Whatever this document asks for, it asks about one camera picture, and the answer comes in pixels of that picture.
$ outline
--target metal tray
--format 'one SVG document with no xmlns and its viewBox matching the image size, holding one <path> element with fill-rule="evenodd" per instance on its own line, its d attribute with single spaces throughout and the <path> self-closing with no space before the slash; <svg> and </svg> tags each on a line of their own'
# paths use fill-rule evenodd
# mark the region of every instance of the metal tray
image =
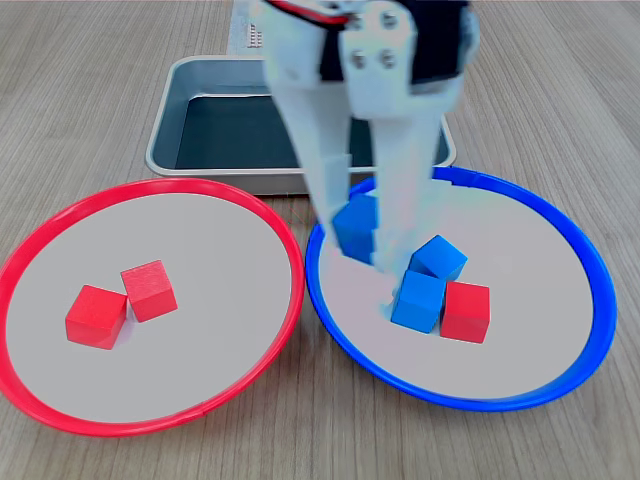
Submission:
<svg viewBox="0 0 640 480">
<path fill-rule="evenodd" d="M 293 147 L 269 95 L 260 57 L 198 56 L 175 63 L 146 154 L 165 177 L 200 177 L 254 195 L 306 194 Z M 366 122 L 351 128 L 352 183 L 375 171 Z M 455 149 L 443 118 L 437 166 Z"/>
</svg>

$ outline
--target blue cube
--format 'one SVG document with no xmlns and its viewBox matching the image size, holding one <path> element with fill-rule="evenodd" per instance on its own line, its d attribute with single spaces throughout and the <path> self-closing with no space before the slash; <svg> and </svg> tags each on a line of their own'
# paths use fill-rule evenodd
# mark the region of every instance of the blue cube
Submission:
<svg viewBox="0 0 640 480">
<path fill-rule="evenodd" d="M 453 282 L 467 263 L 467 257 L 440 235 L 436 235 L 411 257 L 409 270 Z"/>
<path fill-rule="evenodd" d="M 332 223 L 342 253 L 371 265 L 371 254 L 374 252 L 373 232 L 378 228 L 376 199 L 369 195 L 355 195 L 333 217 Z"/>
<path fill-rule="evenodd" d="M 440 319 L 447 282 L 407 271 L 396 296 L 391 321 L 422 333 L 431 333 Z"/>
</svg>

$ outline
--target wooden block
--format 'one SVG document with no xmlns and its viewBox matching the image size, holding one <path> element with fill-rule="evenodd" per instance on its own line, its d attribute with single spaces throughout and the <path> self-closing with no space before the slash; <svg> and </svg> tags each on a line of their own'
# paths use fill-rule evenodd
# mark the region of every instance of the wooden block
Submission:
<svg viewBox="0 0 640 480">
<path fill-rule="evenodd" d="M 160 260 L 132 268 L 121 275 L 138 322 L 146 322 L 178 308 L 173 287 Z"/>
<path fill-rule="evenodd" d="M 441 337 L 483 343 L 490 320 L 488 287 L 447 283 Z"/>
<path fill-rule="evenodd" d="M 368 265 L 374 251 L 373 232 L 378 226 L 376 202 L 370 195 L 355 195 L 332 222 L 343 255 Z"/>
<path fill-rule="evenodd" d="M 85 285 L 67 314 L 67 338 L 111 350 L 124 324 L 126 309 L 126 295 Z"/>
<path fill-rule="evenodd" d="M 440 235 L 436 235 L 411 257 L 409 270 L 448 282 L 457 280 L 467 257 Z"/>
<path fill-rule="evenodd" d="M 407 271 L 396 296 L 391 321 L 422 333 L 431 333 L 440 319 L 444 280 Z"/>
</svg>

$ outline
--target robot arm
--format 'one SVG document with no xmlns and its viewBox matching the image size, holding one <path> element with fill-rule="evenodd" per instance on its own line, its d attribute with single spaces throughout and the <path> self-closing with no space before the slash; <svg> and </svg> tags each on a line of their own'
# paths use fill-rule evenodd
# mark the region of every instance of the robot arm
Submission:
<svg viewBox="0 0 640 480">
<path fill-rule="evenodd" d="M 264 67 L 327 241 L 348 202 L 351 117 L 371 127 L 374 266 L 398 281 L 432 203 L 442 116 L 479 43 L 468 2 L 258 0 Z"/>
</svg>

